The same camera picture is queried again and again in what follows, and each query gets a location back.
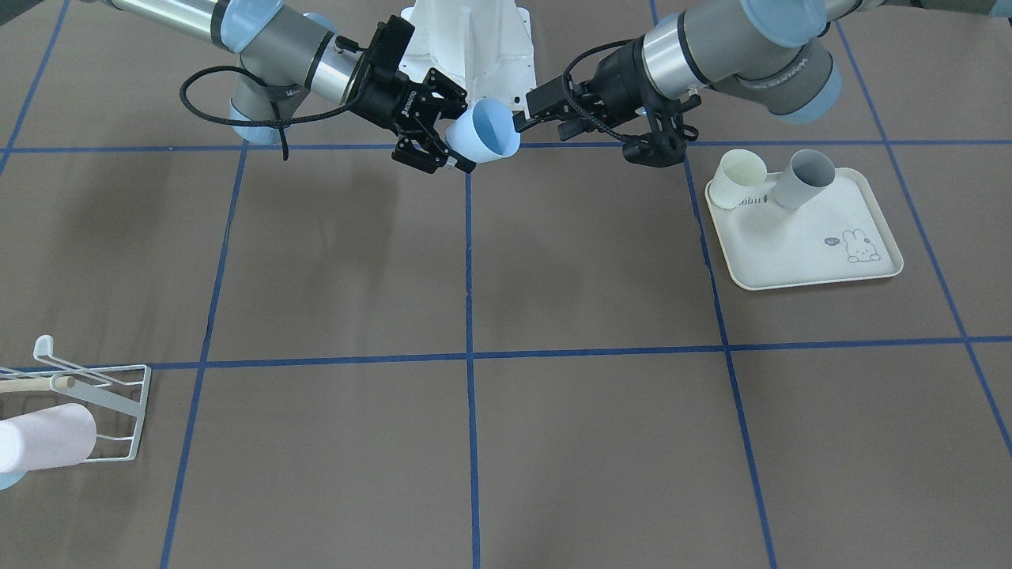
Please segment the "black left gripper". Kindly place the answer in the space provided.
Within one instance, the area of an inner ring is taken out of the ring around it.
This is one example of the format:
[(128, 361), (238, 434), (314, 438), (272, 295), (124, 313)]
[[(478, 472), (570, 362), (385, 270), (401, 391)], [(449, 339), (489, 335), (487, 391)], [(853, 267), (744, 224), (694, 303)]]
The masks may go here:
[[(604, 132), (625, 143), (635, 134), (619, 134), (617, 127), (637, 117), (644, 106), (644, 88), (650, 86), (643, 68), (643, 40), (613, 42), (578, 55), (560, 74), (525, 94), (527, 112), (516, 111), (512, 125), (521, 134), (546, 121), (557, 127), (561, 141), (585, 132)], [(572, 68), (587, 55), (605, 48), (617, 50), (598, 62), (591, 80), (575, 85)]]

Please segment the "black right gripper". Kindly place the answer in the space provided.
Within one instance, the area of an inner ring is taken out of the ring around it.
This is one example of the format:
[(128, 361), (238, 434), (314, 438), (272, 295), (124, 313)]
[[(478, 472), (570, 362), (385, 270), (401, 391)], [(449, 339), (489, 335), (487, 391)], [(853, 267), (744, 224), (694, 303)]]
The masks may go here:
[(463, 114), (466, 90), (437, 68), (430, 68), (421, 83), (412, 81), (401, 67), (394, 77), (382, 77), (372, 68), (368, 48), (359, 58), (348, 96), (348, 111), (397, 134), (391, 158), (428, 174), (442, 167), (465, 173), (477, 163), (452, 150), (433, 123), (456, 120)]

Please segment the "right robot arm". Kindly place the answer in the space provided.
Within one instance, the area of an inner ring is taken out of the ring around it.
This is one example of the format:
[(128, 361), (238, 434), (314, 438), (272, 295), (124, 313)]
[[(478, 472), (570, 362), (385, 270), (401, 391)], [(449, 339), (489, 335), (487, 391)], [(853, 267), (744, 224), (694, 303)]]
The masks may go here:
[(395, 134), (395, 161), (427, 173), (476, 168), (436, 129), (438, 120), (463, 115), (466, 90), (437, 69), (420, 82), (402, 72), (415, 28), (401, 16), (380, 23), (362, 47), (282, 1), (112, 1), (111, 7), (238, 55), (228, 118), (200, 111), (188, 98), (196, 80), (224, 73), (224, 66), (186, 79), (179, 98), (193, 115), (229, 125), (250, 143), (287, 145), (288, 127), (350, 112)]

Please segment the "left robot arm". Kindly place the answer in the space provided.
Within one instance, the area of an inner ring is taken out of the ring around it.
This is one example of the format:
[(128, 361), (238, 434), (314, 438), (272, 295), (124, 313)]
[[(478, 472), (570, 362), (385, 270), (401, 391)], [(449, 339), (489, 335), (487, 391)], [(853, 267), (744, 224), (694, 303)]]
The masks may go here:
[(632, 164), (666, 167), (697, 140), (686, 112), (711, 89), (762, 105), (792, 125), (821, 118), (841, 78), (821, 36), (834, 22), (881, 7), (878, 1), (704, 1), (671, 14), (642, 36), (593, 47), (593, 76), (572, 78), (581, 57), (527, 94), (513, 116), (522, 133), (556, 121), (562, 141), (608, 134)]

